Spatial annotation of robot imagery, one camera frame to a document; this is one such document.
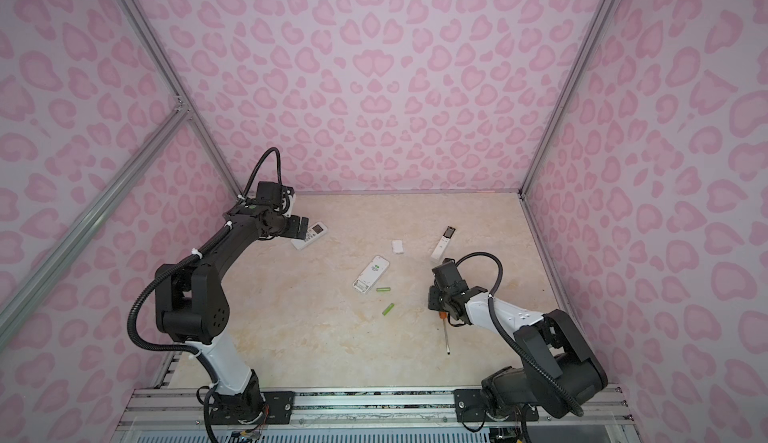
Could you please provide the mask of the orange handled screwdriver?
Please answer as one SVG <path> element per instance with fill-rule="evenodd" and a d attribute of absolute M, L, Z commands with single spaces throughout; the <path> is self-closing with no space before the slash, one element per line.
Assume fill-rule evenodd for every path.
<path fill-rule="evenodd" d="M 451 354 L 451 348 L 450 348 L 450 341 L 449 341 L 449 335 L 448 335 L 448 313 L 440 311 L 439 317 L 442 322 L 442 328 L 443 328 L 443 336 L 444 336 L 444 343 L 445 343 L 445 352 L 447 355 Z"/>

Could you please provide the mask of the white air conditioner remote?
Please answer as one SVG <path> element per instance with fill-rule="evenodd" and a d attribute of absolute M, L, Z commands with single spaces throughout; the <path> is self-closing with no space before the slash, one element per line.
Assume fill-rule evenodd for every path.
<path fill-rule="evenodd" d="M 328 233 L 328 227 L 322 222 L 316 222 L 309 226 L 303 240 L 292 239 L 291 244 L 299 251 L 310 246 L 315 241 L 324 237 Z"/>

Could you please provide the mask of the white remote with eco sticker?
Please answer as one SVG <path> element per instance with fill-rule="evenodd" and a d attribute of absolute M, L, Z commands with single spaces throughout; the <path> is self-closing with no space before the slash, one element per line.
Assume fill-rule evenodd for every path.
<path fill-rule="evenodd" d="M 389 266 L 390 262 L 387 259 L 381 256 L 375 256 L 358 275 L 353 282 L 352 287 L 362 294 L 367 293 L 377 284 Z"/>

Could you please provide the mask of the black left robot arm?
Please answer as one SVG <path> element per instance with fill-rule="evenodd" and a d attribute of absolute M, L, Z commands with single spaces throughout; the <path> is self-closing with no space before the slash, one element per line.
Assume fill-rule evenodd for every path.
<path fill-rule="evenodd" d="M 302 241 L 308 229 L 308 218 L 289 216 L 270 206 L 232 209 L 225 215 L 224 225 L 201 247 L 176 264 L 158 268 L 128 313 L 130 340 L 147 351 L 190 354 L 221 395 L 251 391 L 258 378 L 239 356 L 227 332 L 230 305 L 223 278 L 251 244 L 274 238 Z M 138 330 L 139 314 L 150 297 L 154 298 L 158 331 L 172 339 L 168 344 L 150 342 Z"/>

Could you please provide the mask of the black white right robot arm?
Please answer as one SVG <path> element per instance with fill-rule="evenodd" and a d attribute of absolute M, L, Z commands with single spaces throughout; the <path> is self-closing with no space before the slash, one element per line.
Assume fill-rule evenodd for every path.
<path fill-rule="evenodd" d="M 608 379 L 571 316 L 560 309 L 541 313 L 501 300 L 500 262 L 491 288 L 469 286 L 459 271 L 469 258 L 446 259 L 432 269 L 428 309 L 458 325 L 496 333 L 521 365 L 492 373 L 475 392 L 459 390 L 459 421 L 522 420 L 529 408 L 541 408 L 553 418 L 584 416 L 584 405 L 607 387 Z"/>

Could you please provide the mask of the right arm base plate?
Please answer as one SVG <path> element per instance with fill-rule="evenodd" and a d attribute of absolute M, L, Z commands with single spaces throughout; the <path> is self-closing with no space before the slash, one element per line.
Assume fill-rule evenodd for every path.
<path fill-rule="evenodd" d="M 494 393 L 490 389 L 456 389 L 452 392 L 456 419 L 461 423 L 538 421 L 535 397 L 528 391 Z"/>

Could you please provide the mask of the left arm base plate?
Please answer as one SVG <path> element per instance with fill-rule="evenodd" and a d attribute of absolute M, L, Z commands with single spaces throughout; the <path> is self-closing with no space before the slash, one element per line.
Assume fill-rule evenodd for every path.
<path fill-rule="evenodd" d="M 268 391 L 221 395 L 215 393 L 209 415 L 214 425 L 287 425 L 293 412 L 296 393 Z"/>

